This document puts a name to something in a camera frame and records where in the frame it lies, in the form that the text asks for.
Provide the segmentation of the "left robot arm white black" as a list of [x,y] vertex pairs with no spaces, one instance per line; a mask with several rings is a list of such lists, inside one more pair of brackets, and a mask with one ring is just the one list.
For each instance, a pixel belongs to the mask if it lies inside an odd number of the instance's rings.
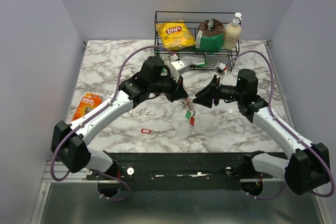
[[104,179],[116,175],[112,158],[104,151],[88,148],[90,142],[112,121],[131,111],[151,94],[163,94],[170,102],[186,99],[182,74],[189,69],[183,60],[165,64],[150,56],[141,70],[117,86],[116,92],[86,115],[72,121],[58,122],[52,135],[53,158],[61,161],[71,173],[83,168],[98,170]]

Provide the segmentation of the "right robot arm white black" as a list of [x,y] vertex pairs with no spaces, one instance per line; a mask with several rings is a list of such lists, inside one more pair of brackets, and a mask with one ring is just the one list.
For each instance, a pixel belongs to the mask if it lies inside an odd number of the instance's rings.
[[258,78],[254,71],[238,72],[235,86],[223,85],[214,76],[211,82],[196,94],[194,103],[211,108],[221,100],[237,102],[240,113],[270,136],[283,150],[286,158],[278,158],[262,151],[247,154],[241,165],[242,173],[249,178],[266,173],[282,179],[297,195],[313,191],[331,183],[329,150],[314,144],[294,131],[279,118],[269,103],[257,93]]

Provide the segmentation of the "key with green tag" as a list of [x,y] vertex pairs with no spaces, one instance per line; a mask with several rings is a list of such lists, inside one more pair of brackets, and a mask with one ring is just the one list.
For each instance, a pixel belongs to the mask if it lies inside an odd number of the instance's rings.
[[189,120],[191,117],[191,112],[189,110],[186,111],[185,117]]

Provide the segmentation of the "lone key with red tag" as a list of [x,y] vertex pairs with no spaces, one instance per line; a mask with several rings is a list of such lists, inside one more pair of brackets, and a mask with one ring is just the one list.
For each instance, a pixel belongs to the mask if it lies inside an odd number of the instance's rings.
[[141,129],[140,132],[143,133],[143,134],[155,134],[155,133],[160,133],[160,131],[151,130],[151,129]]

